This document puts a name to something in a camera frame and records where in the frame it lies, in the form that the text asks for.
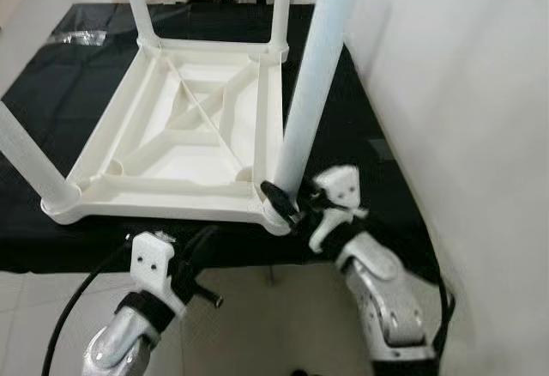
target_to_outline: white wall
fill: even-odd
[[[456,286],[444,374],[549,369],[547,0],[357,0],[347,44]]]

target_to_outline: table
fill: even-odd
[[[272,6],[208,0],[150,6],[157,34],[167,38],[266,42]],[[293,5],[288,23],[290,53],[283,68],[287,115],[299,72],[313,6]],[[127,4],[77,4],[55,28],[106,31],[101,46],[44,45],[3,100],[63,175],[72,168],[137,51],[136,27]],[[397,163],[374,148],[383,132],[347,48],[341,53],[306,176],[335,164],[360,168],[362,204],[379,220],[377,238],[405,265],[435,281],[433,250],[425,224]],[[59,226],[39,208],[39,197],[0,156],[0,270],[35,273],[90,271],[127,233],[163,230],[188,240],[201,221],[89,216]],[[219,223],[214,266],[302,264],[322,260],[306,238],[274,237],[262,227]],[[127,270],[120,260],[112,270]]]

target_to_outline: black tablecloth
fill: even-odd
[[[298,5],[290,10],[291,50],[282,77],[285,116],[312,11],[312,6]],[[162,37],[266,42],[270,35],[270,6],[194,2],[155,5],[150,12]],[[3,97],[63,175],[75,163],[137,51],[135,24],[127,5],[74,5],[54,33],[81,30],[107,31],[106,41],[102,46],[45,45]],[[395,249],[409,269],[432,279],[432,249],[420,213],[396,162],[380,156],[372,140],[383,140],[383,133],[344,49],[306,175],[334,164],[358,165],[363,205],[389,227],[377,238]],[[88,271],[127,233],[164,230],[187,240],[207,224],[89,216],[70,226],[58,226],[40,210],[38,195],[0,156],[1,270]],[[273,237],[256,225],[220,226],[213,266],[305,263],[316,257],[305,238]],[[127,260],[112,268],[127,269]]]

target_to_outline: black cable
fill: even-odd
[[[65,306],[63,312],[61,313],[61,316],[59,316],[57,324],[55,325],[55,329],[51,334],[50,342],[48,343],[48,349],[45,352],[44,365],[42,366],[42,376],[50,376],[51,363],[53,361],[53,354],[55,353],[57,340],[59,339],[59,336],[61,336],[61,330],[63,329],[63,326],[67,321],[70,312],[75,307],[76,302],[80,299],[80,297],[82,296],[86,288],[94,280],[94,278],[97,277],[97,275],[101,273],[101,271],[103,271],[110,263],[118,258],[125,250],[130,248],[131,240],[126,240],[123,245],[121,245],[113,254],[106,258],[94,271],[92,271],[88,277],[86,277],[86,280],[82,282],[80,287],[72,295],[69,303],[67,303],[67,306]]]

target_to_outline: robotic arm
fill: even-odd
[[[376,375],[437,376],[437,357],[426,341],[423,313],[401,260],[359,222],[368,212],[359,207],[358,169],[333,167],[317,176],[301,211],[275,185],[264,182],[262,190],[293,231],[307,234],[311,249],[326,253],[346,277]],[[91,341],[83,376],[143,375],[161,332],[184,315],[194,295],[221,306],[220,296],[195,281],[207,264],[214,231],[207,227],[184,249],[162,233],[134,238],[130,272],[142,291],[126,296],[112,322]]]

